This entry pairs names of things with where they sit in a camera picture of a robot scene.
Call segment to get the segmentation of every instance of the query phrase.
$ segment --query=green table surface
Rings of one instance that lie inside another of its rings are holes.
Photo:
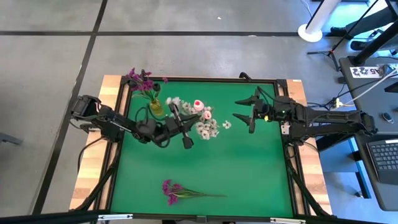
[[[292,217],[289,186],[277,122],[257,121],[256,132],[233,113],[250,114],[251,107],[236,105],[254,94],[256,84],[169,82],[162,85],[159,100],[179,96],[191,103],[202,100],[214,107],[220,125],[217,138],[202,140],[190,132],[194,146],[184,149],[182,136],[171,139],[167,148],[152,142],[141,144],[126,133],[111,205],[112,212],[245,217]],[[270,95],[271,84],[261,85]],[[129,118],[148,103],[132,98]],[[232,127],[225,129],[228,120]],[[226,197],[184,198],[168,206],[162,183],[172,179],[188,189]]]

